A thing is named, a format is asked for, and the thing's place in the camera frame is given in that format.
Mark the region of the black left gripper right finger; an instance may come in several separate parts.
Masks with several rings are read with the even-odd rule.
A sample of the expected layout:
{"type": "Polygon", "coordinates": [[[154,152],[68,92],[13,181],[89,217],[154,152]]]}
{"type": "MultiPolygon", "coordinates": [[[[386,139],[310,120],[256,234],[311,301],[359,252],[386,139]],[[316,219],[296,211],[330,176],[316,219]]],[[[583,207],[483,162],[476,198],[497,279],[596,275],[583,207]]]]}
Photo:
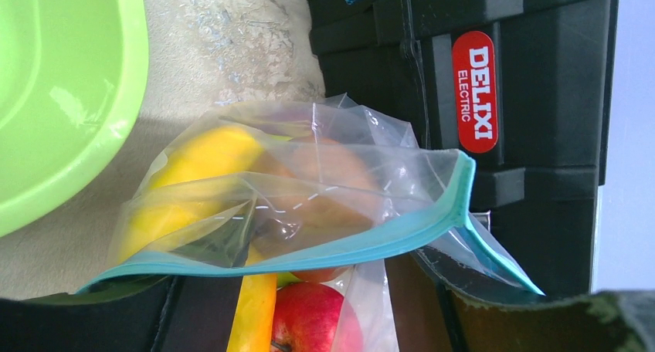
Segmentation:
{"type": "Polygon", "coordinates": [[[425,248],[385,261],[403,351],[652,351],[654,294],[539,296],[425,248]]]}

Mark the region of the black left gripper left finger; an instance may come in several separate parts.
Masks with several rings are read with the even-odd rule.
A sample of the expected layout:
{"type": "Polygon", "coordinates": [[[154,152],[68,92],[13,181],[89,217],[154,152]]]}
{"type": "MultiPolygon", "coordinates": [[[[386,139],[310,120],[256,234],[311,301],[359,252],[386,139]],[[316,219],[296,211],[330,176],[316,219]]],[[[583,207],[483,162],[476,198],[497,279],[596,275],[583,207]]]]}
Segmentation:
{"type": "Polygon", "coordinates": [[[241,279],[127,276],[1,300],[3,351],[224,351],[241,279]]]}

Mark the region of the clear zip top bag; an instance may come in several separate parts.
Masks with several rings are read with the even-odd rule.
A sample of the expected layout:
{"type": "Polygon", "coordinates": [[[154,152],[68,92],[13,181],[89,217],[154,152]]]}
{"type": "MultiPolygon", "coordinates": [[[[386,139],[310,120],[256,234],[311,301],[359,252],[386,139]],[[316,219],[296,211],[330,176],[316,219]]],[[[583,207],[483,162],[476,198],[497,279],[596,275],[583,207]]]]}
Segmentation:
{"type": "Polygon", "coordinates": [[[422,247],[484,279],[539,293],[470,213],[476,169],[419,147],[409,123],[346,96],[243,102],[205,113],[153,161],[127,201],[102,283],[124,276],[236,276],[253,287],[239,339],[270,335],[289,272],[341,267],[321,285],[329,351],[399,348],[385,259],[422,247]]]}

